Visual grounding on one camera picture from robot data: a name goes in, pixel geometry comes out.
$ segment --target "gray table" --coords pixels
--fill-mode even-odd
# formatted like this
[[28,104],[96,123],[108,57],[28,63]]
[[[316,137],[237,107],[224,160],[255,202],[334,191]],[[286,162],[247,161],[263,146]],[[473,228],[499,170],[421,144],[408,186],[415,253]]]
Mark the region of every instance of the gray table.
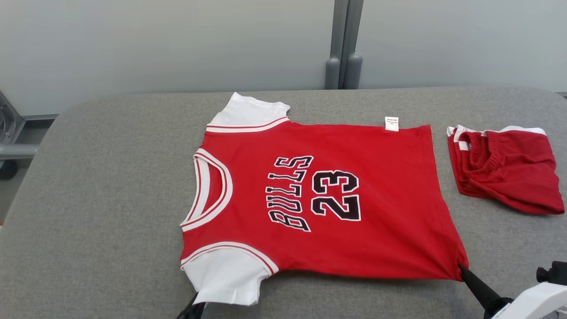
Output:
[[[304,124],[431,124],[439,180],[471,270],[505,296],[567,261],[567,217],[530,216],[457,192],[446,127],[542,127],[567,180],[567,100],[527,88],[244,93],[291,106]],[[0,231],[0,318],[174,318],[193,296],[179,270],[179,223],[195,191],[191,155],[230,93],[147,94],[61,114]],[[204,318],[480,318],[463,283],[280,273],[252,307]]]

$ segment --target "white stripe trim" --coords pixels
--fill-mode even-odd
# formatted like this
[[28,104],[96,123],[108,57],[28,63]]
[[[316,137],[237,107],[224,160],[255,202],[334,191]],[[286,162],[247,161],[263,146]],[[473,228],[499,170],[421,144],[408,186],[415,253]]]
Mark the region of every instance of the white stripe trim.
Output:
[[181,225],[199,218],[203,213],[203,209],[205,209],[205,204],[207,204],[207,199],[209,198],[210,173],[208,163],[201,158],[193,156],[193,164],[195,165],[195,179],[197,180],[197,190],[195,192],[193,205],[191,205],[191,209],[189,210],[187,217],[183,220]]
[[261,132],[276,127],[284,122],[289,121],[287,117],[272,122],[271,124],[259,125],[257,127],[250,127],[250,125],[227,125],[224,127],[207,127],[207,132],[215,133],[247,133],[247,132]]
[[[447,136],[451,136],[453,131],[455,131],[454,127],[447,127]],[[514,126],[514,125],[507,126],[503,129],[501,129],[500,131],[492,131],[490,129],[487,129],[486,131],[481,131],[480,133],[481,133],[482,136],[486,136],[487,132],[504,133],[504,132],[508,132],[508,131],[531,132],[531,133],[546,135],[545,131],[543,129],[539,128],[539,127],[523,128],[523,127]],[[472,129],[466,128],[462,125],[457,125],[455,134],[453,136],[453,142],[458,142],[460,136],[464,132],[476,133],[478,131],[474,131]]]
[[289,120],[289,118],[287,116],[280,116],[280,117],[277,117],[273,120],[270,120],[269,122],[262,123],[262,124],[213,124],[213,123],[209,123],[209,124],[207,124],[207,127],[208,128],[258,128],[258,127],[267,126],[269,124],[272,124],[276,121],[283,120],[283,119]]
[[202,254],[206,254],[211,251],[215,251],[217,249],[235,249],[242,251],[255,258],[258,262],[260,262],[264,266],[264,268],[268,271],[268,273],[275,274],[278,271],[280,271],[278,266],[270,258],[268,258],[268,256],[263,254],[260,250],[257,250],[252,246],[248,246],[246,244],[242,244],[240,242],[234,242],[234,241],[216,242],[214,244],[206,245],[195,250],[191,255],[189,255],[189,257],[181,260],[181,270],[183,270],[183,266],[185,266],[186,263],[191,262],[192,259],[195,259]]
[[[192,219],[191,221],[184,221],[183,223],[181,223],[180,226],[181,226],[181,230],[183,232],[197,228],[197,227],[202,226],[202,225],[208,223],[209,221],[211,221],[218,214],[220,214],[220,212],[222,212],[222,210],[228,205],[230,198],[232,197],[232,178],[230,176],[229,169],[223,163],[221,163],[218,159],[216,159],[214,156],[212,156],[209,152],[205,151],[204,149],[199,148],[197,150],[196,154],[194,155],[194,157],[199,158],[199,159],[205,161],[206,163],[208,163],[210,165],[213,165],[219,171],[221,171],[222,191],[221,191],[221,194],[220,194],[218,200],[213,205],[211,205],[211,207],[209,209],[207,209],[207,211],[205,211],[204,213],[195,212],[199,215],[198,218],[191,218]],[[201,191],[202,192],[203,192],[203,189],[205,188],[205,186],[207,188],[210,187],[210,176],[209,176],[208,172],[207,172],[206,175],[201,175],[201,189],[202,189]]]

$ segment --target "folded clothing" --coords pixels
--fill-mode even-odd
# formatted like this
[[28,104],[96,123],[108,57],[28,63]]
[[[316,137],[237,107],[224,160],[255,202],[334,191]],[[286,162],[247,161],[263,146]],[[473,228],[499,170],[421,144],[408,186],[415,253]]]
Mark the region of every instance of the folded clothing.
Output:
[[457,125],[447,135],[461,194],[494,198],[525,213],[565,212],[555,157],[541,128],[477,132]]

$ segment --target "white sleeve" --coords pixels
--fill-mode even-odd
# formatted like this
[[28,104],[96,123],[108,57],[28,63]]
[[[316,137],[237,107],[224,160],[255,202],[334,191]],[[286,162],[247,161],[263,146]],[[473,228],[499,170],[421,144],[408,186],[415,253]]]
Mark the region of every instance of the white sleeve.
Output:
[[199,292],[195,304],[256,304],[260,296],[260,282],[271,275],[254,257],[234,249],[202,254],[187,263],[183,270]]
[[264,125],[286,117],[289,108],[289,105],[282,102],[264,102],[234,92],[226,107],[213,118],[209,125]]

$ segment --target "bulls jersey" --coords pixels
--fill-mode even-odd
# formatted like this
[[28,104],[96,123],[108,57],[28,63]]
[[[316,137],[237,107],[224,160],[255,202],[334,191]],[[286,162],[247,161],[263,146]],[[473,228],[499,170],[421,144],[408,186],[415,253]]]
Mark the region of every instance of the bulls jersey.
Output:
[[555,157],[541,128],[477,132],[457,125],[447,128],[447,136],[462,194],[493,198],[525,213],[565,212]]
[[181,223],[196,303],[253,304],[282,270],[461,280],[429,126],[302,125],[288,109],[235,93],[207,126]]

